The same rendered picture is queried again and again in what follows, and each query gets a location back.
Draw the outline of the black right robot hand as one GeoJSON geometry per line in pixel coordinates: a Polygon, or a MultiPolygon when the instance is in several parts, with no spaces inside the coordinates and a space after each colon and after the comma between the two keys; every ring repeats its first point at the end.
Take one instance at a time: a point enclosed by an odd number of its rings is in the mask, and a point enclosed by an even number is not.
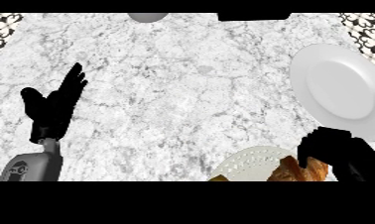
{"type": "Polygon", "coordinates": [[[338,181],[375,182],[375,150],[348,131],[317,127],[297,146],[301,168],[306,168],[309,158],[332,166],[338,181]]]}

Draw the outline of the black box-shaped appliance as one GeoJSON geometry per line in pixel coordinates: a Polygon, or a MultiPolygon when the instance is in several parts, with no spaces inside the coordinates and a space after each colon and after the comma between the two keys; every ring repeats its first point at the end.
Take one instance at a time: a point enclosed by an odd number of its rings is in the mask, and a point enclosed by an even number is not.
{"type": "Polygon", "coordinates": [[[289,13],[219,13],[219,20],[229,21],[272,21],[285,20],[289,13]]]}

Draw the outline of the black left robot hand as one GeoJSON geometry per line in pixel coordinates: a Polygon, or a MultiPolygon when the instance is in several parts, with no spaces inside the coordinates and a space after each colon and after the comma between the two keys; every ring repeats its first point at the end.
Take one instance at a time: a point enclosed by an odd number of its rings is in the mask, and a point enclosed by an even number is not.
{"type": "Polygon", "coordinates": [[[47,97],[33,87],[21,90],[25,114],[33,120],[30,141],[34,144],[40,144],[46,138],[59,141],[65,137],[87,83],[83,65],[77,62],[59,89],[47,97]]]}

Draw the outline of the cream round perforated placemat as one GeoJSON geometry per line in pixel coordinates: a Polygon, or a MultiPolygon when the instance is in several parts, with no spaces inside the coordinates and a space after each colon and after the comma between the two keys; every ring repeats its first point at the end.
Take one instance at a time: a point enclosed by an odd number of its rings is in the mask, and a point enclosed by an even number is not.
{"type": "Polygon", "coordinates": [[[269,181],[281,159],[295,154],[278,147],[257,146],[236,152],[211,172],[210,181],[269,181]]]}

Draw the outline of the grey round object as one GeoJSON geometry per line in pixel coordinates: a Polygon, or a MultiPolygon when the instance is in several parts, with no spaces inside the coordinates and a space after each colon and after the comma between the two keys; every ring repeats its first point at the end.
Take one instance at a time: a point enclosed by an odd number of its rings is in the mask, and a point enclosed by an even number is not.
{"type": "Polygon", "coordinates": [[[128,17],[139,23],[154,23],[165,16],[165,13],[128,13],[128,17]]]}

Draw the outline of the golden brown croissant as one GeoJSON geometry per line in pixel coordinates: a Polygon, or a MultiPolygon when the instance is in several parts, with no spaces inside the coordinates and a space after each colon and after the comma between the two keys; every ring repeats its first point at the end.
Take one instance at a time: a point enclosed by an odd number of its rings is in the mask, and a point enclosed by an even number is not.
{"type": "Polygon", "coordinates": [[[323,181],[328,175],[328,164],[314,158],[307,158],[307,166],[301,168],[292,156],[281,159],[269,181],[323,181]]]}

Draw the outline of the black white patterned tile panel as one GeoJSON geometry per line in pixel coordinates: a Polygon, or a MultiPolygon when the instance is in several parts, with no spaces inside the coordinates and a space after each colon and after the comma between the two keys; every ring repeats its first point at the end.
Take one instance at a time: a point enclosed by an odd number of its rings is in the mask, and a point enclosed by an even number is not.
{"type": "Polygon", "coordinates": [[[375,64],[375,13],[340,13],[338,17],[362,55],[375,64]]]}
{"type": "Polygon", "coordinates": [[[0,49],[4,48],[22,19],[21,13],[0,13],[0,49]]]}

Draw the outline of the white round plate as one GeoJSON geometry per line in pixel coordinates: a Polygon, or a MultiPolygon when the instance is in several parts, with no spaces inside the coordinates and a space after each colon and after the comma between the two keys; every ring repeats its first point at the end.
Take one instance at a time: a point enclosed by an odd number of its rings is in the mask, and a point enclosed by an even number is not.
{"type": "Polygon", "coordinates": [[[314,44],[291,60],[289,82],[319,124],[375,142],[375,64],[337,45],[314,44]]]}

